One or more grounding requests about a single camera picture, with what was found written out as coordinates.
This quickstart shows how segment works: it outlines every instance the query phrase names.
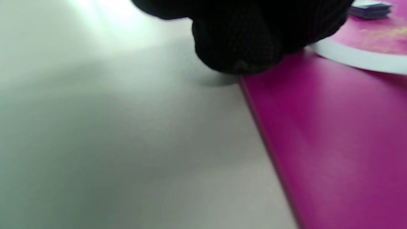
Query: glove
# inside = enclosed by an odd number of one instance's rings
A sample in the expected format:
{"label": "glove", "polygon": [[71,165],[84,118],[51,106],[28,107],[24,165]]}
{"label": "glove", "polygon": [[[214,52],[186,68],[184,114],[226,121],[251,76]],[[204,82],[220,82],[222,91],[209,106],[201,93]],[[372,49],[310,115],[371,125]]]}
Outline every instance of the glove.
{"label": "glove", "polygon": [[255,74],[334,34],[353,0],[132,0],[164,20],[191,18],[195,51],[210,68]]}

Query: pink plate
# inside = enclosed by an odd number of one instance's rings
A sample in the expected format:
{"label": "pink plate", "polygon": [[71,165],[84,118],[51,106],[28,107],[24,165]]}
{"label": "pink plate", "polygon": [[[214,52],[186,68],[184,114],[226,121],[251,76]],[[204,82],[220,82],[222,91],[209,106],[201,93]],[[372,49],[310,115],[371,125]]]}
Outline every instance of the pink plate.
{"label": "pink plate", "polygon": [[349,17],[332,36],[349,47],[376,53],[407,55],[407,0],[392,0],[394,12],[383,20]]}

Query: black knit glove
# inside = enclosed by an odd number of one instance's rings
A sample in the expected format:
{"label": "black knit glove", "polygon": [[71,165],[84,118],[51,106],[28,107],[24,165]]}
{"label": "black knit glove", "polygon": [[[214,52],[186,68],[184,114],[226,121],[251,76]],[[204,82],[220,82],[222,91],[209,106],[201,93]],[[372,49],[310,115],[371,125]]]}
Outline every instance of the black knit glove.
{"label": "black knit glove", "polygon": [[170,20],[191,18],[195,50],[210,68],[254,74],[334,34],[353,0],[132,0]]}

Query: magenta board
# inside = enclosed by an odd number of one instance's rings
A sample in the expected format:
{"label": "magenta board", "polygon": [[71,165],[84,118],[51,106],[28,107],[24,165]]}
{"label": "magenta board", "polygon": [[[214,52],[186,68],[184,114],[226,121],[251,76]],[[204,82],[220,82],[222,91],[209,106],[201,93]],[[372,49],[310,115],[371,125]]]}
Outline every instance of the magenta board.
{"label": "magenta board", "polygon": [[407,0],[392,0],[394,11],[382,20],[350,16],[332,36],[335,41],[366,51],[407,55]]}
{"label": "magenta board", "polygon": [[301,228],[407,228],[406,77],[301,53],[243,88]]}

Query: hand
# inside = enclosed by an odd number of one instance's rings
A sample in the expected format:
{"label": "hand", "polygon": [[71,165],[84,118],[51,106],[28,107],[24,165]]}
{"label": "hand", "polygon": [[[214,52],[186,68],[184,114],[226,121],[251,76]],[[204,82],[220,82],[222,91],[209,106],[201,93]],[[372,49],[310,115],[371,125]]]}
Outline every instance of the hand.
{"label": "hand", "polygon": [[270,69],[286,54],[334,34],[353,0],[133,0],[165,20],[191,18],[195,51],[229,74]]}

